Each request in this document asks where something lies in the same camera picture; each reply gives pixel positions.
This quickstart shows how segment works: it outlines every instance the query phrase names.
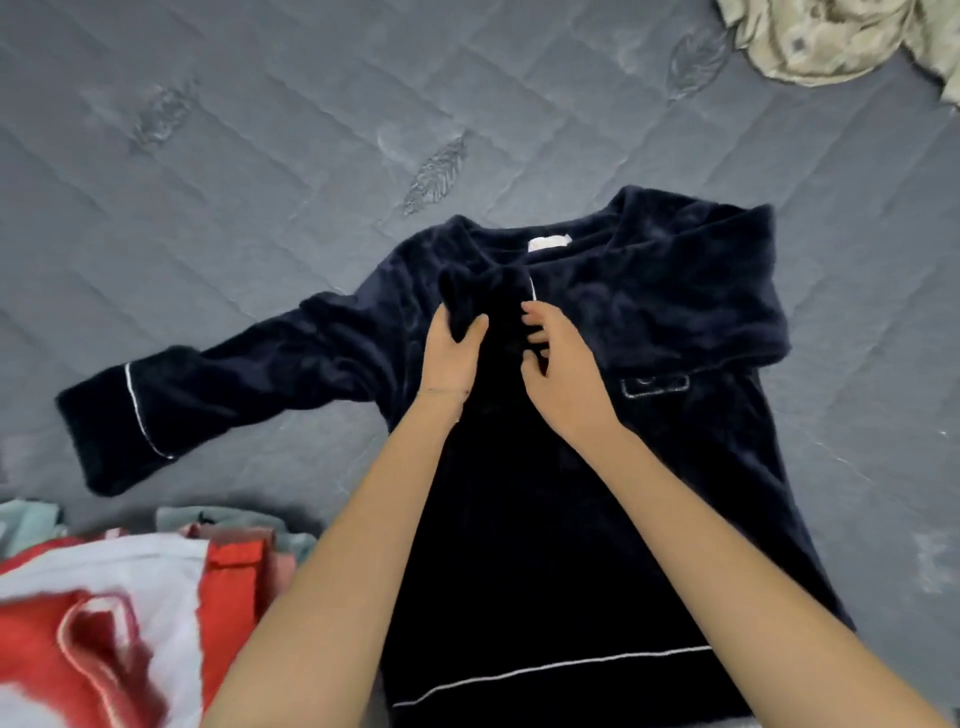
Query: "pile of clothes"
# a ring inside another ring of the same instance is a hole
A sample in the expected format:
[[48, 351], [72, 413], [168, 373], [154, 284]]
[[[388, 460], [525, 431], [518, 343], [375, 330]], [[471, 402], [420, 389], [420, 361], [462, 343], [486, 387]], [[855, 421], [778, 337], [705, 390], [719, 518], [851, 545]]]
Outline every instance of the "pile of clothes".
[[839, 84], [901, 45], [960, 104], [960, 0], [717, 0], [734, 44], [768, 78]]
[[200, 724], [316, 539], [230, 508], [160, 508], [157, 533], [64, 535], [0, 504], [0, 716], [32, 728]]

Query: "sleeve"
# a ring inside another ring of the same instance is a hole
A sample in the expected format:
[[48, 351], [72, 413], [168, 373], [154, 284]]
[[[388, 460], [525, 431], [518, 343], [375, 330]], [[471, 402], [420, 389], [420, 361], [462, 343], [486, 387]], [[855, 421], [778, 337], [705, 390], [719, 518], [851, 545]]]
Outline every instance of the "sleeve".
[[435, 303], [392, 258], [353, 295], [320, 293], [205, 352], [171, 347], [61, 392], [89, 489], [119, 495], [201, 443], [285, 409], [376, 401], [393, 427], [419, 384]]

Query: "beige fabric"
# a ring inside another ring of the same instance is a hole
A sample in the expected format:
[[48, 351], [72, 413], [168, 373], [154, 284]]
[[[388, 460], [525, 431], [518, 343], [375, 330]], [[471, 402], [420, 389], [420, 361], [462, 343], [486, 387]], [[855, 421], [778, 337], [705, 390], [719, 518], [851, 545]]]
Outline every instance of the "beige fabric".
[[960, 105], [960, 0], [717, 0], [734, 43], [760, 73], [800, 85], [839, 84], [905, 45]]

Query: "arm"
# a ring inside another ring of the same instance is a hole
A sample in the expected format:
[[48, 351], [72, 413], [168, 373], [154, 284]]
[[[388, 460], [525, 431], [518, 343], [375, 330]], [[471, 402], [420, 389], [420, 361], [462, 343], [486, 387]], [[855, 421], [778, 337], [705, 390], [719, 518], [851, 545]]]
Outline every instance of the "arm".
[[459, 344], [441, 306], [420, 394], [290, 589], [230, 668], [203, 728], [355, 726], [441, 450], [473, 385], [487, 318]]
[[948, 728], [844, 624], [620, 424], [596, 362], [559, 308], [525, 303], [548, 342], [531, 401], [623, 506], [759, 721], [768, 728]]

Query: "sleeve cuff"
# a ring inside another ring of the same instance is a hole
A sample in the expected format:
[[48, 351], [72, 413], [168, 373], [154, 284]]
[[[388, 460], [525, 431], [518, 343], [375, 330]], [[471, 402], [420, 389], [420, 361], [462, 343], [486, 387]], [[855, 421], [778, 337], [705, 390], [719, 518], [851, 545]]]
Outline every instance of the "sleeve cuff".
[[84, 469], [86, 487], [119, 496], [172, 461], [147, 441], [133, 406], [124, 367], [110, 367], [57, 395]]

